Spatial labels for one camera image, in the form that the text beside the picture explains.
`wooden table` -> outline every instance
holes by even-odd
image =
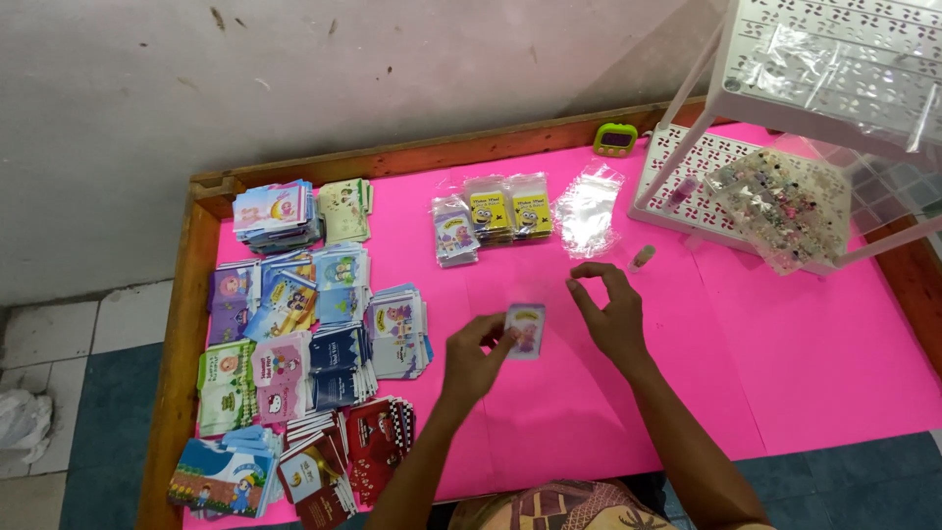
[[[674,122],[689,126],[705,98],[691,98]],[[246,188],[298,178],[316,187],[349,178],[398,174],[519,157],[591,145],[606,123],[632,124],[640,133],[660,120],[667,103],[584,114],[426,141],[333,153],[196,174],[190,178],[164,337],[137,528],[181,528],[181,508],[166,500],[167,484],[196,424],[197,360],[203,352],[209,315],[209,274],[216,268],[219,221],[233,216],[232,203]],[[716,123],[726,123],[718,119]],[[868,235],[878,240],[916,222],[905,217]],[[942,264],[929,242],[918,240],[877,256],[886,281],[932,365],[942,376]]]

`finger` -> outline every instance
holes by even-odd
[[[628,277],[625,271],[615,267],[611,263],[599,263],[597,261],[586,261],[574,267],[569,274],[574,278],[602,278],[602,283],[609,293],[631,289],[628,284]]]
[[[592,301],[592,297],[589,296],[586,288],[582,287],[582,284],[569,278],[566,280],[566,288],[573,295],[573,301],[576,302],[576,307],[579,308],[579,312],[582,313],[582,318],[586,322],[602,315],[602,310]]]
[[[507,320],[506,313],[495,313],[493,315],[478,315],[471,319],[464,327],[464,332],[470,334],[475,343],[487,336],[498,336],[504,328],[504,321]]]
[[[520,337],[519,331],[513,328],[508,329],[507,333],[497,342],[497,346],[487,355],[485,362],[491,366],[494,373],[500,370],[500,365],[504,364],[504,359],[506,359],[507,354],[511,352],[511,348],[516,344],[518,337]]]

